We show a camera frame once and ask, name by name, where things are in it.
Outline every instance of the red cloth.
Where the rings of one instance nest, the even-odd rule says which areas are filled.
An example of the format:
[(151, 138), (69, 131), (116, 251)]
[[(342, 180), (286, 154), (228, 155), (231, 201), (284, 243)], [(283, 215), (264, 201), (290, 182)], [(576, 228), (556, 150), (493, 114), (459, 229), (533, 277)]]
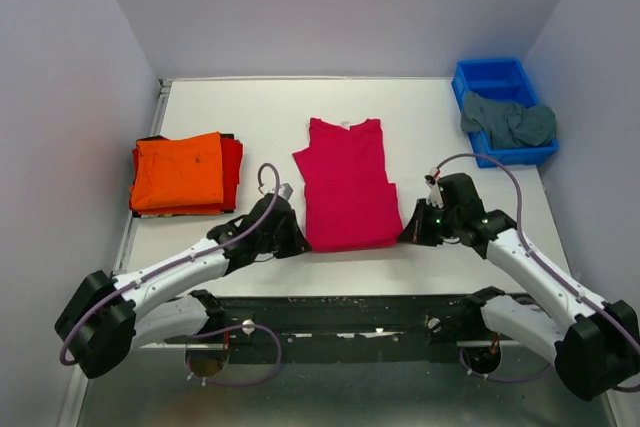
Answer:
[(293, 154), (305, 180), (306, 237), (317, 252), (387, 247), (402, 232), (387, 180), (380, 120), (350, 129), (311, 119), (309, 147)]
[[(157, 137), (155, 140), (167, 140)], [(236, 194), (238, 184), (240, 184), (240, 165), (242, 163), (243, 146), (234, 139), (228, 137), (220, 138), (222, 149), (222, 203), (201, 204), (201, 205), (176, 205), (157, 209), (146, 209), (136, 211), (140, 215), (215, 215), (225, 211), (233, 211), (236, 208)], [(137, 174), (138, 170), (138, 149), (133, 151), (133, 165)]]

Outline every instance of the orange folded shirt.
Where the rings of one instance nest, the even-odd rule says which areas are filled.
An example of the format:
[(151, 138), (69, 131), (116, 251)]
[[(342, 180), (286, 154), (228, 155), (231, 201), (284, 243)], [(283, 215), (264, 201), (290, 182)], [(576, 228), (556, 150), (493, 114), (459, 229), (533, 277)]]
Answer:
[[(243, 146), (237, 140), (229, 137), (222, 137), (220, 146), (222, 148), (224, 187), (224, 198), (221, 203), (143, 209), (136, 211), (136, 213), (139, 215), (216, 215), (222, 212), (233, 212), (236, 208), (236, 194), (240, 183)], [(137, 169), (136, 156), (137, 153), (134, 150), (134, 166)]]
[(223, 201), (219, 132), (184, 140), (139, 140), (136, 150), (131, 210), (141, 212)]

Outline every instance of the gray floor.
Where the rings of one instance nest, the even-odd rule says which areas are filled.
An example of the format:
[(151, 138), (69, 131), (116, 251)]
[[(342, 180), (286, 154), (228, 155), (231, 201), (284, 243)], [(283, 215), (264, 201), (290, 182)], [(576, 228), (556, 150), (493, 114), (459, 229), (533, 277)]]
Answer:
[[(187, 382), (182, 349), (132, 352), (93, 380), (84, 400), (84, 427), (168, 426), (611, 426), (606, 401), (582, 402), (555, 373), (528, 384), (470, 378), (459, 365), (420, 363), (286, 365), (273, 380), (250, 388), (203, 388)], [(503, 375), (539, 369), (519, 347), (504, 355)], [(230, 366), (224, 374), (251, 378), (261, 366)]]

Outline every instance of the magenta t-shirt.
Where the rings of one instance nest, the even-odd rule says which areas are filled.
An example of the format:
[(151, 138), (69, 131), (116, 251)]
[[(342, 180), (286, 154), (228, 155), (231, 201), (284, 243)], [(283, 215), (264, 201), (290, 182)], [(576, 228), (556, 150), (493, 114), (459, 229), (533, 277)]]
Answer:
[(311, 119), (309, 147), (293, 154), (305, 181), (306, 237), (316, 252), (386, 247), (402, 231), (395, 184), (385, 172), (382, 128)]

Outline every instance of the cable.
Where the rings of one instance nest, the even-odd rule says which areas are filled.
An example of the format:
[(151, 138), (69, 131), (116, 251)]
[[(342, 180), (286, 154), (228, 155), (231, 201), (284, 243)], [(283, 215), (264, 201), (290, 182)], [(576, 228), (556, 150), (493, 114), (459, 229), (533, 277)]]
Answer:
[(76, 322), (76, 324), (73, 326), (73, 328), (71, 329), (69, 334), (64, 339), (64, 342), (62, 343), (62, 348), (60, 349), (60, 355), (59, 355), (60, 363), (62, 365), (67, 365), (67, 366), (75, 365), (75, 364), (78, 363), (78, 361), (75, 360), (75, 359), (67, 359), (67, 352), (69, 350), (69, 347), (71, 346), (71, 342), (73, 342), (73, 339), (76, 337), (76, 335), (78, 334), (80, 329), (87, 323), (87, 321), (96, 312), (98, 312), (100, 309), (102, 309), (103, 307), (109, 305), (111, 303), (111, 301), (113, 301), (115, 298), (121, 296), (122, 294), (124, 294), (125, 292), (128, 292), (129, 290), (132, 290), (132, 289), (136, 288), (139, 285), (144, 284), (148, 280), (150, 280), (150, 279), (152, 279), (154, 277), (157, 277), (158, 275), (163, 274), (167, 270), (170, 270), (170, 269), (172, 269), (172, 268), (174, 268), (174, 267), (176, 267), (178, 265), (182, 265), (185, 262), (190, 262), (193, 259), (201, 257), (203, 255), (208, 255), (208, 254), (211, 254), (212, 252), (216, 252), (218, 250), (225, 249), (225, 248), (229, 247), (230, 245), (233, 245), (236, 242), (239, 242), (240, 240), (244, 239), (249, 234), (251, 234), (254, 230), (256, 230), (260, 226), (260, 224), (262, 224), (262, 222), (267, 218), (267, 216), (271, 213), (271, 211), (273, 210), (273, 207), (274, 207), (276, 201), (278, 200), (278, 192), (280, 191), (280, 174), (278, 173), (278, 169), (276, 169), (275, 166), (273, 164), (270, 164), (270, 163), (264, 163), (258, 169), (258, 184), (260, 185), (260, 187), (262, 187), (264, 185), (262, 183), (262, 171), (265, 169), (265, 167), (268, 167), (273, 171), (273, 175), (274, 175), (275, 181), (276, 181), (275, 190), (274, 190), (275, 193), (274, 193), (273, 197), (271, 198), (271, 202), (269, 202), (269, 205), (267, 206), (265, 211), (262, 213), (260, 218), (255, 222), (255, 224), (250, 226), (247, 230), (242, 232), (237, 237), (234, 237), (231, 240), (228, 240), (227, 242), (223, 242), (222, 244), (216, 245), (214, 247), (210, 247), (208, 249), (201, 250), (200, 252), (196, 252), (193, 255), (185, 255), (184, 257), (181, 257), (181, 258), (176, 259), (174, 261), (167, 262), (166, 264), (161, 265), (160, 267), (158, 267), (157, 269), (149, 272), (148, 274), (143, 275), (142, 277), (140, 277), (140, 279), (138, 281), (131, 281), (128, 284), (124, 285), (123, 287), (121, 287), (121, 288), (119, 288), (117, 290), (114, 290), (109, 295), (107, 295), (106, 297), (104, 297), (103, 299), (98, 301), (82, 317), (80, 317), (80, 320), (78, 320), (78, 322)]
[(476, 372), (475, 370), (471, 369), (471, 367), (469, 366), (469, 363), (466, 360), (467, 358), (468, 358), (467, 351), (464, 349), (460, 349), (458, 360), (460, 361), (460, 364), (462, 365), (462, 367), (464, 367), (464, 370), (467, 371), (467, 375), (472, 375), (473, 377), (477, 377), (479, 379), (487, 380), (489, 382), (497, 382), (500, 384), (522, 384), (525, 382), (531, 382), (533, 380), (538, 380), (540, 377), (542, 377), (543, 375), (545, 375), (547, 372), (551, 370), (551, 364), (547, 364), (540, 372), (536, 372), (535, 374), (530, 375), (529, 377), (523, 377), (521, 379), (512, 379), (509, 377), (497, 377), (494, 375), (489, 376), (488, 374), (481, 374), (480, 372)]
[[(442, 162), (440, 162), (437, 165), (436, 169), (439, 171), (442, 168), (443, 165), (451, 162), (452, 160), (460, 159), (462, 157), (472, 157), (472, 158), (488, 160), (489, 162), (492, 162), (497, 167), (502, 169), (502, 171), (509, 176), (509, 178), (511, 179), (511, 182), (513, 182), (513, 185), (516, 188), (516, 197), (517, 197), (516, 231), (518, 233), (518, 238), (520, 239), (520, 242), (522, 243), (522, 246), (526, 250), (526, 253), (529, 254), (529, 256), (533, 260), (535, 260), (535, 262), (540, 267), (542, 267), (542, 270), (544, 270), (547, 274), (549, 274), (551, 276), (551, 278), (553, 278), (562, 287), (567, 289), (576, 299), (580, 300), (585, 305), (589, 306), (597, 314), (599, 314), (607, 322), (609, 322), (618, 331), (618, 333), (620, 335), (622, 335), (622, 337), (624, 337), (624, 339), (627, 342), (629, 342), (629, 344), (636, 351), (636, 354), (638, 356), (640, 356), (640, 344), (636, 341), (636, 339), (633, 338), (633, 336), (629, 332), (627, 332), (627, 330), (616, 319), (614, 319), (608, 312), (606, 312), (602, 307), (598, 306), (598, 304), (593, 302), (591, 299), (589, 299), (588, 297), (582, 295), (580, 293), (580, 291), (578, 291), (569, 282), (567, 282), (565, 279), (563, 279), (562, 276), (560, 276), (550, 265), (548, 265), (544, 261), (544, 259), (542, 259), (534, 250), (531, 249), (531, 245), (529, 245), (529, 243), (527, 242), (527, 238), (525, 237), (524, 231), (522, 230), (522, 207), (523, 207), (522, 189), (520, 188), (520, 184), (518, 183), (518, 180), (513, 175), (513, 172), (511, 172), (506, 166), (504, 166), (503, 164), (501, 164), (497, 160), (492, 159), (491, 157), (488, 157), (488, 156), (482, 155), (482, 154), (472, 154), (472, 153), (464, 153), (464, 154), (452, 155), (451, 157), (448, 157), (448, 158), (444, 159)], [(621, 386), (618, 386), (618, 387), (614, 387), (613, 390), (617, 390), (619, 392), (626, 392), (626, 393), (640, 392), (640, 384), (635, 385), (633, 387), (621, 387)]]
[(282, 345), (280, 344), (280, 339), (278, 339), (278, 336), (269, 327), (265, 327), (264, 325), (260, 325), (260, 324), (232, 325), (230, 327), (225, 327), (224, 329), (215, 330), (213, 332), (207, 332), (206, 334), (192, 335), (190, 336), (190, 338), (194, 340), (206, 339), (207, 337), (213, 337), (216, 335), (224, 334), (226, 332), (231, 332), (234, 330), (242, 330), (246, 328), (258, 329), (263, 332), (266, 332), (267, 334), (269, 334), (269, 336), (273, 339), (274, 343), (276, 344), (276, 349), (278, 350), (278, 353), (276, 355), (276, 361), (266, 374), (264, 374), (262, 377), (258, 377), (257, 379), (248, 380), (244, 382), (230, 382), (227, 380), (216, 380), (211, 377), (198, 377), (193, 373), (193, 370), (191, 369), (191, 357), (187, 357), (186, 363), (187, 363), (187, 370), (189, 371), (189, 377), (187, 377), (187, 380), (196, 379), (202, 382), (203, 385), (210, 384), (210, 385), (221, 385), (223, 387), (250, 387), (252, 385), (261, 384), (262, 382), (265, 382), (266, 380), (269, 380), (274, 375), (276, 375), (280, 370), (280, 366), (281, 366), (280, 362), (282, 360)]

